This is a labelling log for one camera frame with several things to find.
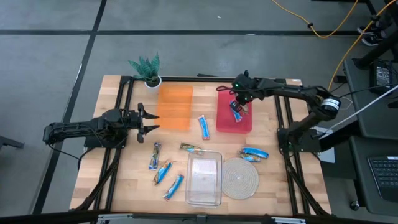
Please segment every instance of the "transparent box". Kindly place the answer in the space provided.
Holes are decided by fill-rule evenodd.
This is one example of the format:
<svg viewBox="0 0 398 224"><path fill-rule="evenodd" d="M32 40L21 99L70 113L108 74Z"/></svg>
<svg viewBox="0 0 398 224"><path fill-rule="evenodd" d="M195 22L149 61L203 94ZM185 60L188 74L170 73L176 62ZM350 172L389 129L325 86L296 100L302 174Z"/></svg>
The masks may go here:
<svg viewBox="0 0 398 224"><path fill-rule="evenodd" d="M185 201L195 207L221 204L223 157L219 152L200 150L188 156Z"/></svg>

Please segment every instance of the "yellow cable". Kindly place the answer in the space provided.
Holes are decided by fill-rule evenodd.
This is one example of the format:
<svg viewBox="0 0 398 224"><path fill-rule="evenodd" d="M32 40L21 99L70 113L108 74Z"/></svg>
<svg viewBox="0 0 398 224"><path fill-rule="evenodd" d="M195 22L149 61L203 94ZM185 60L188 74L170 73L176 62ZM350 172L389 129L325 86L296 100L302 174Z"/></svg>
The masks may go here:
<svg viewBox="0 0 398 224"><path fill-rule="evenodd" d="M292 12L292 11L286 9L286 8L284 8L284 7L281 6L279 3L277 3L275 0L272 0L272 1L273 1L277 6L279 6L281 9L285 10L286 12L290 13L291 15L297 16L298 18L302 19L302 20L303 20L304 22L306 22L307 24L310 24L310 22L307 21L304 17L302 17L302 16L300 16L300 15L298 15L298 14L296 14L296 13L294 13L294 12ZM319 34L316 32L316 30L313 28L313 26L310 26L311 30L312 30L312 31L314 32L314 34L315 34L317 37L319 37L319 38L326 39L326 38L332 36L333 34L335 34L336 31L338 31L338 29L340 29L340 27L341 27L341 26L346 22L346 20L349 18L349 16L351 15L351 13L354 11L354 8L355 8L356 4L358 3L358 1L359 1L359 0L356 0L356 1L355 1L353 7L352 7L351 10L349 10L349 12L347 13L347 16L343 19L343 21L340 23L340 25L339 25L333 32L331 32L330 34L325 35L325 36L319 35Z"/></svg>
<svg viewBox="0 0 398 224"><path fill-rule="evenodd" d="M381 13L386 10L392 3L394 3L397 0L391 0L391 2L389 4L386 4L386 6L384 6L384 8L382 8L377 16L380 16ZM367 29L371 26L372 21L366 26L366 28L362 31L361 35L359 35L359 37L355 40L355 42L352 44L352 46L347 50L347 52L344 54L343 58L341 59L340 63L337 65L336 70L333 74L333 76L331 77L330 83L329 83L329 87L328 90L330 90L331 88L331 84L333 83L333 79L335 78L338 69L340 68L341 64L344 62L345 58L347 57L348 53L351 51L351 49L358 43L358 41L361 39L361 37L363 36L363 33L365 33L367 31Z"/></svg>

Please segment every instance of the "red box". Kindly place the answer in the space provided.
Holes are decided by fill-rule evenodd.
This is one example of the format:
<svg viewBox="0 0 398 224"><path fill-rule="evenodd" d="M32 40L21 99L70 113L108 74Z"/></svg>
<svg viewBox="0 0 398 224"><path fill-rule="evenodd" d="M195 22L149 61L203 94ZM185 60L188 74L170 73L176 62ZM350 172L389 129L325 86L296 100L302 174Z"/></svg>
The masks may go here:
<svg viewBox="0 0 398 224"><path fill-rule="evenodd" d="M251 132L252 128L252 106L248 103L248 114L242 115L241 122L235 122L235 117L232 113L232 108L229 106L229 102L235 100L233 94L229 94L228 90L219 91L217 99L217 121L216 129L220 132L225 133L237 133L247 134Z"/></svg>

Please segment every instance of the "rope coaster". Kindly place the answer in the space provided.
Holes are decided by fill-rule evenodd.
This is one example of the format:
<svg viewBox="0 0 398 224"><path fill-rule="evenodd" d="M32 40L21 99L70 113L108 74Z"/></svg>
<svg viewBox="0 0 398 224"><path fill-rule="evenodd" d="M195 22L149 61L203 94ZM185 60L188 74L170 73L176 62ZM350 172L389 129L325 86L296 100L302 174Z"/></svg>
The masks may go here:
<svg viewBox="0 0 398 224"><path fill-rule="evenodd" d="M223 192L228 197L243 200L256 193L259 174L256 168L241 158L228 159L223 164Z"/></svg>

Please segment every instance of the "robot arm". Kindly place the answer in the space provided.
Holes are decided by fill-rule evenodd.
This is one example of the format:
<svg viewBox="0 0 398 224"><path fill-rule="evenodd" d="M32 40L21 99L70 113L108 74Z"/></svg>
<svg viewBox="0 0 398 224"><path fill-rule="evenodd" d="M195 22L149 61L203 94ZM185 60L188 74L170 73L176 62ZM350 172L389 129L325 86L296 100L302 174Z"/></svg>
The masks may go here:
<svg viewBox="0 0 398 224"><path fill-rule="evenodd" d="M66 138L95 137L101 143L101 147L104 147L106 142L119 142L124 139L130 129L138 129L137 140L143 143L143 135L159 127L159 125L144 126L143 118L156 119L159 117L147 113L142 103L139 103L138 112L111 109L90 121L52 123L45 127L43 141L52 145Z"/></svg>
<svg viewBox="0 0 398 224"><path fill-rule="evenodd" d="M229 90L235 94L236 101L231 103L236 112L245 110L246 103L254 99L263 100L269 96L286 96L301 99L310 107L310 114L302 121L293 122L286 131L286 138L290 143L298 143L303 133L320 121L335 119L341 101L321 86L296 86L277 83L268 78L250 78L246 70L232 82L232 88L219 86L218 91Z"/></svg>

